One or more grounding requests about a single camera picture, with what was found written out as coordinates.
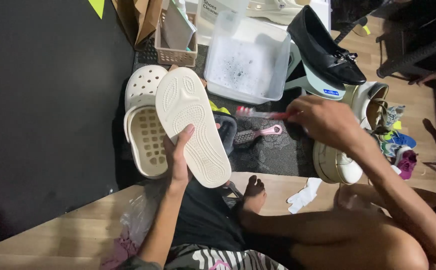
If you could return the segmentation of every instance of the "person's right hand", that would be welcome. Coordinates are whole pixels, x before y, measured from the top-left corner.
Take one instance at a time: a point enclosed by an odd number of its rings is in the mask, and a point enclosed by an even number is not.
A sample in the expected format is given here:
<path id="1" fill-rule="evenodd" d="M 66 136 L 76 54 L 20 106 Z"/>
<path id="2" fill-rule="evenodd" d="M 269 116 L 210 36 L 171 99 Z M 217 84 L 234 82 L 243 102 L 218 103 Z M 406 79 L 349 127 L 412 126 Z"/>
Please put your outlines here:
<path id="1" fill-rule="evenodd" d="M 312 138 L 347 154 L 373 140 L 344 103 L 307 95 L 292 101 L 286 112 L 291 115 L 288 121 L 304 126 Z"/>

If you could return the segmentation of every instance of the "pink brush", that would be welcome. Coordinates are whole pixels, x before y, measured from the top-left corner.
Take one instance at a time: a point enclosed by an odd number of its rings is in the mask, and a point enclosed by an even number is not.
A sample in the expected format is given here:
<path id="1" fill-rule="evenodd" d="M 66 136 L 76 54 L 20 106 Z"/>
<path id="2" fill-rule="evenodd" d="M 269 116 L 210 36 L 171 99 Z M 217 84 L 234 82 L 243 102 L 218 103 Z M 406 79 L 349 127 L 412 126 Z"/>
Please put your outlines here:
<path id="1" fill-rule="evenodd" d="M 258 136 L 280 135 L 281 131 L 283 131 L 283 128 L 281 128 L 280 125 L 274 125 L 270 128 L 263 129 L 263 130 L 257 130 L 257 131 L 254 131 L 254 130 L 240 131 L 235 135 L 235 139 L 233 140 L 233 143 L 236 145 L 244 144 L 244 143 L 253 141 Z"/>
<path id="2" fill-rule="evenodd" d="M 290 115 L 286 112 L 258 112 L 250 107 L 238 106 L 236 107 L 236 116 L 248 116 L 248 117 L 261 117 L 261 118 L 271 118 L 275 120 L 287 119 Z"/>

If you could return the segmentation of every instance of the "fingernail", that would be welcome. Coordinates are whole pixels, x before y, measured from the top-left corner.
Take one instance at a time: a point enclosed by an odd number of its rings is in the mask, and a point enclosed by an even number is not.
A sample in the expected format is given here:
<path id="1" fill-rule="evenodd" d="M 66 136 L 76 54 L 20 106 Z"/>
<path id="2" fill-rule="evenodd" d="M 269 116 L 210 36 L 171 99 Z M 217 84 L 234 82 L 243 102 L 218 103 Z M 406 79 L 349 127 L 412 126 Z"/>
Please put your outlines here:
<path id="1" fill-rule="evenodd" d="M 185 127 L 185 132 L 187 133 L 191 133 L 194 130 L 194 126 L 193 124 L 189 124 L 188 126 Z"/>

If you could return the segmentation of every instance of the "shoe stand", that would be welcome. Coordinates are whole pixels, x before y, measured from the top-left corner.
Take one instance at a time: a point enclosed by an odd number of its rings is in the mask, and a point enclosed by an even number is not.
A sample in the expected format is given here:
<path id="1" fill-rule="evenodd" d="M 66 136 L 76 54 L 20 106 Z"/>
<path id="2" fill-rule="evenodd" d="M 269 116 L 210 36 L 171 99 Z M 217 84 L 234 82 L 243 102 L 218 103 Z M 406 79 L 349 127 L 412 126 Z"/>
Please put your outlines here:
<path id="1" fill-rule="evenodd" d="M 300 51 L 294 43 L 291 43 L 290 46 L 290 58 L 291 62 L 288 64 L 287 79 L 300 62 L 303 62 L 305 72 L 303 72 L 302 77 L 285 83 L 285 91 L 301 88 L 310 94 L 333 101 L 340 101 L 343 98 L 343 95 L 345 95 L 345 85 L 321 78 L 320 74 L 302 59 Z"/>

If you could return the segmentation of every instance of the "blue sneaker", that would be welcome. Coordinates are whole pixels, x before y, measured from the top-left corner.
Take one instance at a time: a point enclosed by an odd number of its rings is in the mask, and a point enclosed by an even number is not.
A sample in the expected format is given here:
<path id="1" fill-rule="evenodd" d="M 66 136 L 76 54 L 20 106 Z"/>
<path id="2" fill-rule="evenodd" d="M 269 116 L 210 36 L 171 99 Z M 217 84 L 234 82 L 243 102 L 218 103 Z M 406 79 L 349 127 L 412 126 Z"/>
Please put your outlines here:
<path id="1" fill-rule="evenodd" d="M 392 130 L 386 135 L 380 135 L 379 139 L 382 142 L 393 143 L 402 146 L 406 145 L 410 148 L 414 148 L 416 146 L 416 142 L 412 137 L 402 134 L 396 130 Z"/>

